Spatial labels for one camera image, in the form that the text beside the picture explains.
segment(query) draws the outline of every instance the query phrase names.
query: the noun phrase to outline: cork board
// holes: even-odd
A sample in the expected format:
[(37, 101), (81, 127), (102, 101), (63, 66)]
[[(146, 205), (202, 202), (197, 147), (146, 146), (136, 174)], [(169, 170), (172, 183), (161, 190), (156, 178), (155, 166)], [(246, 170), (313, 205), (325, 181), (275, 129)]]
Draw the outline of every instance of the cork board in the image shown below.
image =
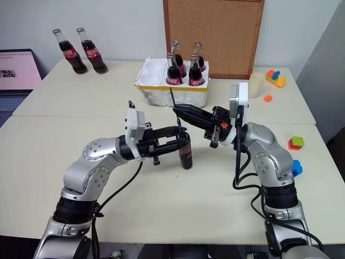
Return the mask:
[(163, 0), (163, 6), (167, 50), (178, 40), (188, 60), (200, 41), (210, 77), (249, 79), (264, 0)]

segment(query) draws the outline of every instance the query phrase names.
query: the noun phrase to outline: styrofoam box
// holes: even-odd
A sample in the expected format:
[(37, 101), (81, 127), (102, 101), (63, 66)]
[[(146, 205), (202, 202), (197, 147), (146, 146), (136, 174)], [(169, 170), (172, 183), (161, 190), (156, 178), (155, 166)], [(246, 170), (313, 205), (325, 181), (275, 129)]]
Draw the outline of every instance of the styrofoam box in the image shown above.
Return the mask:
[(149, 105), (173, 106), (169, 88), (172, 88), (176, 104), (192, 104), (204, 107), (207, 101), (209, 83), (209, 63), (205, 61), (206, 69), (202, 72), (205, 83), (200, 86), (190, 86), (188, 71), (190, 61), (184, 61), (187, 76), (182, 78), (182, 84), (169, 85), (166, 82), (168, 62), (165, 58), (148, 57), (142, 65), (134, 85), (143, 93)]

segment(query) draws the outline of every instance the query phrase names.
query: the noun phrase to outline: cola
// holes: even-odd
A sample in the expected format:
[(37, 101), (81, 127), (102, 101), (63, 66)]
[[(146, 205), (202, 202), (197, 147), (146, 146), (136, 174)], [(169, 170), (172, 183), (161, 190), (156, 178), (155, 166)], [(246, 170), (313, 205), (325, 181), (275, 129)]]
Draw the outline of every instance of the cola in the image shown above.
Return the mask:
[(168, 74), (166, 82), (169, 85), (180, 85), (182, 83), (182, 77), (180, 70), (177, 67), (175, 55), (171, 52), (167, 53), (168, 60)]
[(104, 64), (101, 54), (92, 40), (87, 36), (84, 28), (77, 28), (77, 33), (80, 36), (82, 48), (84, 49), (88, 60), (90, 60), (93, 69), (95, 69), (98, 74), (108, 72), (108, 68), (106, 64)]
[(187, 75), (187, 73), (185, 71), (185, 66), (183, 64), (183, 58), (181, 56), (180, 44), (177, 40), (173, 40), (170, 43), (170, 46), (171, 46), (171, 52), (173, 54), (175, 54), (175, 60), (176, 60), (177, 67), (181, 73), (182, 78), (184, 78)]
[(200, 42), (194, 44), (194, 54), (199, 56), (199, 67), (201, 71), (206, 69), (203, 54), (202, 54), (203, 45)]
[(81, 58), (73, 45), (67, 40), (60, 29), (54, 29), (53, 34), (56, 36), (60, 49), (62, 50), (66, 60), (72, 65), (73, 70), (77, 74), (84, 74), (87, 72), (87, 67), (81, 61)]
[(205, 83), (201, 70), (199, 67), (199, 56), (193, 54), (190, 56), (190, 69), (189, 69), (189, 85), (199, 86)]

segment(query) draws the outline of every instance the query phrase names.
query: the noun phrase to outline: white table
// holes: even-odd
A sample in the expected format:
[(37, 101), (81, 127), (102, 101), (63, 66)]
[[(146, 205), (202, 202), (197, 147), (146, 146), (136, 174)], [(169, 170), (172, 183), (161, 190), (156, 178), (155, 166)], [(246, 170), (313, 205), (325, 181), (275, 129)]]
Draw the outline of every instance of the white table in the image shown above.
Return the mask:
[[(159, 128), (174, 125), (175, 119), (151, 122)], [(0, 235), (40, 238), (59, 199), (65, 169), (89, 141), (121, 135), (123, 125), (123, 118), (11, 117), (0, 128)], [(305, 147), (291, 154), (304, 169), (296, 187), (310, 232), (326, 244), (345, 243), (344, 183), (316, 127), (266, 126), (284, 148), (291, 136), (304, 138)], [(177, 152), (161, 156), (159, 166), (147, 160), (139, 176), (104, 208), (105, 217), (97, 223), (100, 241), (266, 244), (263, 220), (250, 207), (256, 190), (231, 187), (232, 148), (212, 149), (201, 129), (187, 127), (193, 168), (183, 170)], [(137, 166), (131, 161), (117, 168), (99, 202)]]
[[(134, 79), (142, 62), (107, 62), (109, 72), (97, 74), (86, 62), (89, 71), (78, 75), (66, 60), (61, 60), (43, 82), (24, 100), (14, 115), (123, 118), (127, 101), (139, 111), (160, 116), (174, 116), (170, 107), (146, 104), (134, 87)], [(254, 68), (266, 74), (268, 68)], [(280, 89), (264, 82), (261, 95), (249, 100), (249, 121), (257, 123), (315, 124), (315, 120), (289, 69), (281, 68), (287, 85)], [(245, 80), (211, 79), (206, 110), (213, 106), (229, 108), (230, 85)], [(270, 103), (263, 101), (271, 94)]]

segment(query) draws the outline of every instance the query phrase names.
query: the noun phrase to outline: yellow stripe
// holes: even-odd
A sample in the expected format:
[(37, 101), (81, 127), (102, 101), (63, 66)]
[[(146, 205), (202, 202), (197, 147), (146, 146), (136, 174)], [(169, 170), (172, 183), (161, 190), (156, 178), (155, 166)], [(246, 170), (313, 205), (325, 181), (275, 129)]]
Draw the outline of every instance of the yellow stripe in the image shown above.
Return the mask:
[[(142, 90), (169, 90), (169, 86), (143, 86), (137, 85), (139, 89)], [(207, 87), (199, 88), (199, 87), (172, 87), (173, 91), (189, 91), (189, 92), (207, 92)]]

